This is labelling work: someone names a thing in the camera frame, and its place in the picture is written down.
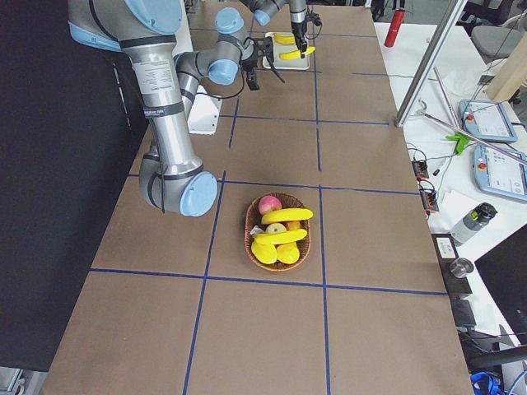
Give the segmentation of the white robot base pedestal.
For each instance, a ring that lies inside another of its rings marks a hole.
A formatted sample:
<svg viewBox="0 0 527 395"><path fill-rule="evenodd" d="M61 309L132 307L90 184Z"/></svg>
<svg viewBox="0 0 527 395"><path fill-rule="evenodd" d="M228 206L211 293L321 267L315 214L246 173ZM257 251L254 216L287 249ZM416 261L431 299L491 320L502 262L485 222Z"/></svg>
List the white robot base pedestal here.
<svg viewBox="0 0 527 395"><path fill-rule="evenodd" d="M222 100L212 97L199 86L188 117L191 134L213 135L217 130Z"/></svg>

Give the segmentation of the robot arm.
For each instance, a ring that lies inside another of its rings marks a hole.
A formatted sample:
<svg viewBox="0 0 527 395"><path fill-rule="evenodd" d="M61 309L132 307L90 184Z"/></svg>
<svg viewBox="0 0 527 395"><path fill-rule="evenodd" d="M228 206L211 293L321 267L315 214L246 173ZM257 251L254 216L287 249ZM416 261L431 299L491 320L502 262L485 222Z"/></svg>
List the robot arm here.
<svg viewBox="0 0 527 395"><path fill-rule="evenodd" d="M232 7L217 13L213 49L178 55L176 33L184 21L179 1L71 1L68 16L78 43L126 53L131 60L154 136L139 172L144 199L183 216L207 213L217 181L194 154L188 126L198 86L203 78L228 86L244 70L256 89L253 69L260 58L273 57L271 39L250 37Z"/></svg>
<svg viewBox="0 0 527 395"><path fill-rule="evenodd" d="M305 57L308 44L305 38L307 27L307 6L305 0L240 0L254 16L260 26L266 26L287 4L289 6L291 32L301 58Z"/></svg>

